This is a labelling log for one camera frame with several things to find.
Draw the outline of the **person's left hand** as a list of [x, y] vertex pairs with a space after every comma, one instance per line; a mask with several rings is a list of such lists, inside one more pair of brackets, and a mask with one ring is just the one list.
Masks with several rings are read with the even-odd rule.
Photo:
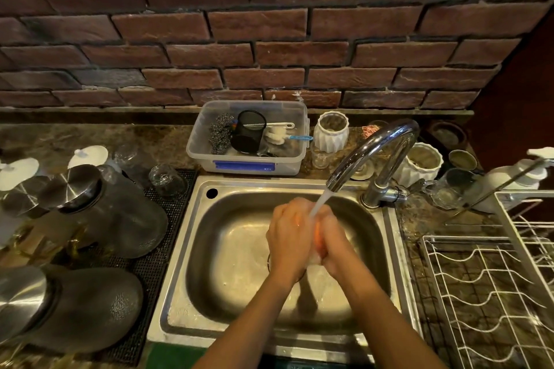
[[[312, 228], [308, 229], [308, 248], [312, 240]], [[278, 280], [284, 286], [291, 288], [303, 275], [306, 268], [302, 269], [295, 261], [293, 250], [293, 227], [275, 228], [274, 213], [266, 233], [270, 254], [270, 270], [272, 278]]]

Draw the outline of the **orange sponge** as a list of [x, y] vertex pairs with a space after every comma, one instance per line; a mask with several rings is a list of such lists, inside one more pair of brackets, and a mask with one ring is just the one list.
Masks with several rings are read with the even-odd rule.
[[328, 251], [320, 220], [315, 219], [311, 225], [312, 240], [309, 248], [306, 216], [300, 212], [295, 212], [293, 215], [293, 224], [293, 250], [295, 261], [302, 269], [310, 265], [322, 265], [323, 259], [328, 255]]

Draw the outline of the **person's right forearm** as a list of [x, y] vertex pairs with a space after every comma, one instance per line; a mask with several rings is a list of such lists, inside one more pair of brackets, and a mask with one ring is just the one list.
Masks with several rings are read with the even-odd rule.
[[340, 276], [339, 284], [377, 369], [447, 369], [365, 267]]

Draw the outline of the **person's left forearm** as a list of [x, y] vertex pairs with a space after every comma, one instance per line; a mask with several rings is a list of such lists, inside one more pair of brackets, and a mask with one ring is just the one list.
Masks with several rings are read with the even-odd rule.
[[298, 274], [273, 271], [192, 369], [257, 369]]

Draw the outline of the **stainless steel sink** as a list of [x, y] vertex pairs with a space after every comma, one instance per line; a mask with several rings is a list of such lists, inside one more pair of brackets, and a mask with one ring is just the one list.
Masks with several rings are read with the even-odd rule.
[[[327, 202], [358, 256], [394, 306], [423, 336], [410, 262], [394, 207], [367, 209], [367, 183], [349, 181]], [[324, 180], [200, 176], [180, 226], [147, 332], [154, 344], [199, 354], [244, 310], [266, 279], [266, 232], [276, 206], [317, 201]], [[373, 363], [366, 339], [338, 283], [309, 266], [275, 324], [267, 369], [350, 369]]]

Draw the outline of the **black mesh cup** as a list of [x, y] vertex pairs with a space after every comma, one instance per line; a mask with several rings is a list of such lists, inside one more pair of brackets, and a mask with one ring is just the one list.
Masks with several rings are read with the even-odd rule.
[[266, 127], [267, 120], [260, 112], [254, 110], [240, 112], [231, 134], [231, 147], [241, 154], [257, 154]]

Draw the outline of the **steel wool scrubber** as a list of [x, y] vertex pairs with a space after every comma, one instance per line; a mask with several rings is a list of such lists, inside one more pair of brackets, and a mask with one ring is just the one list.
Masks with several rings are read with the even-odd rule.
[[231, 135], [235, 126], [232, 114], [223, 113], [216, 117], [209, 128], [209, 143], [212, 155], [225, 155], [231, 146]]

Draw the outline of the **clear plastic container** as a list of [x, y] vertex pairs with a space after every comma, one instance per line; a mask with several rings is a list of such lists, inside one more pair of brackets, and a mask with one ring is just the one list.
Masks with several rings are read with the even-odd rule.
[[[292, 138], [276, 145], [261, 137], [257, 153], [244, 154], [229, 146], [224, 154], [213, 154], [209, 142], [210, 127], [222, 114], [232, 115], [253, 110], [262, 114], [268, 123], [293, 123], [287, 131]], [[207, 172], [245, 175], [295, 176], [300, 171], [310, 142], [295, 140], [294, 136], [308, 136], [310, 122], [307, 107], [298, 101], [214, 100], [206, 103], [193, 126], [186, 152]]]

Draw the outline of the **clear glass mug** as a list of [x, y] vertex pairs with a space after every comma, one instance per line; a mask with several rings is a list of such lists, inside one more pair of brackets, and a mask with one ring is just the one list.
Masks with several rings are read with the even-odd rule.
[[464, 204], [464, 194], [474, 184], [475, 176], [471, 171], [451, 168], [439, 179], [427, 181], [422, 191], [436, 207], [455, 210]]

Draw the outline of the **upturned clear drinking glass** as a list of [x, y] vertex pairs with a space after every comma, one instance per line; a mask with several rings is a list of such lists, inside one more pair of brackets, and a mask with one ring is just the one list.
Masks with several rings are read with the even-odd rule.
[[114, 149], [112, 159], [121, 169], [132, 167], [139, 163], [139, 151], [136, 144], [122, 144]]
[[149, 181], [163, 198], [183, 195], [189, 187], [177, 170], [166, 163], [157, 164], [149, 171]]

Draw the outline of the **dark round bowl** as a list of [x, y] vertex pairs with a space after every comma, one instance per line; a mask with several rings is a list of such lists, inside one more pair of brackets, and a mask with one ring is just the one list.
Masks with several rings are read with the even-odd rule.
[[432, 121], [426, 127], [426, 131], [449, 150], [467, 148], [467, 132], [453, 121]]

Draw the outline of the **white pump soap bottle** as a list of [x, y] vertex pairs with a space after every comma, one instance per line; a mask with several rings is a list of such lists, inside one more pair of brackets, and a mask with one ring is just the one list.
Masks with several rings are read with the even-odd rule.
[[534, 159], [521, 159], [513, 165], [497, 167], [484, 176], [475, 177], [463, 194], [465, 203], [476, 211], [491, 214], [495, 211], [495, 192], [538, 190], [548, 177], [547, 169], [554, 167], [554, 148], [529, 149], [527, 155]]

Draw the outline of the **glass jar with steel lid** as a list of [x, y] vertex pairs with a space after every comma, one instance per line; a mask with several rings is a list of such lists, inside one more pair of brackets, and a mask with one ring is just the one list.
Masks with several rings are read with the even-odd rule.
[[54, 176], [38, 204], [75, 218], [88, 236], [124, 259], [150, 253], [169, 226], [164, 209], [109, 165], [82, 164]]
[[49, 182], [47, 176], [33, 176], [0, 195], [0, 250], [8, 246], [20, 225], [49, 212], [38, 201], [39, 193]]
[[0, 268], [0, 344], [98, 352], [131, 330], [143, 299], [139, 278], [121, 268]]

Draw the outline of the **green cloth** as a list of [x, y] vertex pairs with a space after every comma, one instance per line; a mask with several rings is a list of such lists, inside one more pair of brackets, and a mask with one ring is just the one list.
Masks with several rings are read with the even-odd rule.
[[206, 348], [153, 343], [145, 369], [192, 369]]

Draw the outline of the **white round lid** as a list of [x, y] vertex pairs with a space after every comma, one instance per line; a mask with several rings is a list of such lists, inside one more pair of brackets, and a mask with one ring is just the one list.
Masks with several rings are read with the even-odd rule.
[[76, 149], [68, 162], [67, 169], [80, 165], [101, 166], [108, 162], [110, 154], [102, 145], [90, 145], [82, 149]]
[[0, 161], [0, 192], [10, 191], [25, 180], [38, 175], [40, 165], [37, 159], [27, 157], [12, 163]]

